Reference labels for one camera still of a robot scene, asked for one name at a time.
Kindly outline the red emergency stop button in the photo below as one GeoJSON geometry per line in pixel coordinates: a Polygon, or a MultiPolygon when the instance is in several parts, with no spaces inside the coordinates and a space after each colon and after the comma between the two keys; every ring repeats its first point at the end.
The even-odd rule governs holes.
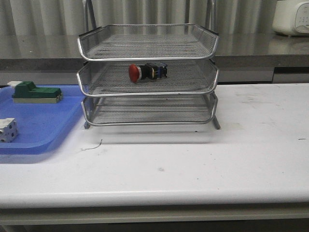
{"type": "Polygon", "coordinates": [[[146,63],[144,65],[131,64],[128,68],[130,81],[137,83],[140,80],[158,80],[167,78],[167,64],[165,63],[146,63]]]}

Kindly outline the silver mesh tray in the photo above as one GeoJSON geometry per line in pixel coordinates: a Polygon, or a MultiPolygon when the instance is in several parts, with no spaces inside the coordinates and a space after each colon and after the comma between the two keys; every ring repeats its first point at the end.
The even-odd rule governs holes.
{"type": "Polygon", "coordinates": [[[207,124],[216,129],[218,99],[214,93],[198,95],[149,95],[86,97],[81,102],[85,127],[207,124]]]}
{"type": "Polygon", "coordinates": [[[208,94],[215,90],[218,68],[207,59],[167,60],[167,77],[131,82],[130,62],[88,62],[78,72],[81,92],[88,97],[208,94]]]}
{"type": "Polygon", "coordinates": [[[196,24],[111,24],[79,35],[78,48],[88,61],[204,59],[218,41],[196,24]]]}

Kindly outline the grey back counter shelf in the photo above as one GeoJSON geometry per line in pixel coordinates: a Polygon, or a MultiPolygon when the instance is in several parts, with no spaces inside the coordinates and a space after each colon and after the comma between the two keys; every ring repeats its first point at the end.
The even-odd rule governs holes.
{"type": "MultiPolygon", "coordinates": [[[[273,33],[221,34],[215,53],[219,83],[306,83],[308,37],[273,33]]],[[[82,67],[75,35],[0,38],[0,83],[76,84],[82,67]]]]}

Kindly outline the blue plastic tray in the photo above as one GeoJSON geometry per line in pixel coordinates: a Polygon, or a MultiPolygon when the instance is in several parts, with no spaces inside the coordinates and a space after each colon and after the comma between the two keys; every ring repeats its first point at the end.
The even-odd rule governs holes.
{"type": "Polygon", "coordinates": [[[11,87],[0,90],[0,117],[15,118],[18,135],[0,144],[1,155],[37,155],[56,149],[82,117],[84,99],[77,85],[59,85],[58,103],[14,103],[11,87]]]}

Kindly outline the green terminal block module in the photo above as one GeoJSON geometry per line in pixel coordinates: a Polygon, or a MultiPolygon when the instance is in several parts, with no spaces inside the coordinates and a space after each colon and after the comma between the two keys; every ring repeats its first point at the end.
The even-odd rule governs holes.
{"type": "Polygon", "coordinates": [[[62,100],[58,87],[38,87],[32,81],[11,81],[8,85],[14,89],[15,103],[58,103],[62,100]]]}

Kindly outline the white electrical connector block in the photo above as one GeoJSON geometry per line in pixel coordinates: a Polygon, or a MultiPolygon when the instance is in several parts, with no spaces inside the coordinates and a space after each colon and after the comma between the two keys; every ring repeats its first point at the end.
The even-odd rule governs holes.
{"type": "Polygon", "coordinates": [[[0,142],[10,143],[18,135],[17,121],[15,118],[0,120],[0,142]]]}

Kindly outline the white countertop appliance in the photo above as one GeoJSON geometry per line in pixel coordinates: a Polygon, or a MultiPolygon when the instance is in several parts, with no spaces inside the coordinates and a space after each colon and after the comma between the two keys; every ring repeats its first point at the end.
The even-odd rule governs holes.
{"type": "Polygon", "coordinates": [[[278,0],[272,29],[287,36],[309,35],[309,1],[278,0]]]}

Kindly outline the silver metal rack frame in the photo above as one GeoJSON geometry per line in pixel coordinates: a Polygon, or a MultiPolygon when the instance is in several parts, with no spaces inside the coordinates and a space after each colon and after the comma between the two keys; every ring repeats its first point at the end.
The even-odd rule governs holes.
{"type": "MultiPolygon", "coordinates": [[[[84,5],[84,27],[85,27],[85,33],[87,33],[89,31],[97,29],[99,27],[96,25],[92,1],[85,0],[83,2],[83,5],[84,5]]],[[[204,59],[210,60],[213,63],[212,57],[211,58],[204,58],[204,59]]],[[[160,63],[160,62],[165,63],[166,61],[167,60],[161,59],[161,60],[129,60],[129,61],[126,61],[126,62],[130,62],[131,64],[135,64],[135,65],[144,65],[146,63],[160,63]]]]}

